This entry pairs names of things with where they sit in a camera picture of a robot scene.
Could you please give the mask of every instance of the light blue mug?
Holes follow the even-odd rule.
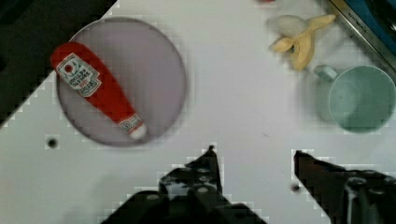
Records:
[[[396,105],[395,84],[387,73],[372,66],[336,72],[328,65],[315,68],[322,81],[317,91],[320,116],[352,133],[382,127]]]

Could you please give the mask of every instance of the plate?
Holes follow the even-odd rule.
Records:
[[[133,147],[172,127],[186,99],[187,78],[177,48],[165,34],[143,21],[107,18],[89,24],[72,41],[87,46],[104,62],[148,126],[148,135],[134,141],[57,77],[59,102],[77,130],[100,144]]]

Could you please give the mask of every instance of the ketchup label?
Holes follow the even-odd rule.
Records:
[[[136,114],[120,122],[121,128],[125,130],[125,132],[127,133],[134,131],[142,124],[143,124],[142,120]]]
[[[82,97],[92,96],[102,84],[98,79],[100,73],[74,53],[69,54],[56,67],[56,71]]]

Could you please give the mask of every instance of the white table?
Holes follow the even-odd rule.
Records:
[[[328,223],[304,190],[294,194],[292,156],[315,157],[394,175],[395,118],[371,134],[344,133],[315,109],[315,65],[372,64],[349,33],[333,24],[318,33],[314,61],[303,72],[268,47],[280,37],[268,21],[322,15],[326,4],[284,0],[120,0],[106,14],[147,21],[177,44],[188,69],[190,94],[172,131],[137,148],[103,147],[70,126],[51,74],[0,130],[0,220],[7,224],[100,223],[120,202],[157,189],[173,168],[217,145],[224,194],[247,202],[271,224]],[[59,139],[58,149],[46,140]]]

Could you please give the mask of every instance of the ketchup bottle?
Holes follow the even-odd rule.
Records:
[[[51,56],[52,67],[80,96],[101,110],[134,140],[142,139],[148,127],[128,102],[117,80],[87,47],[69,42]]]

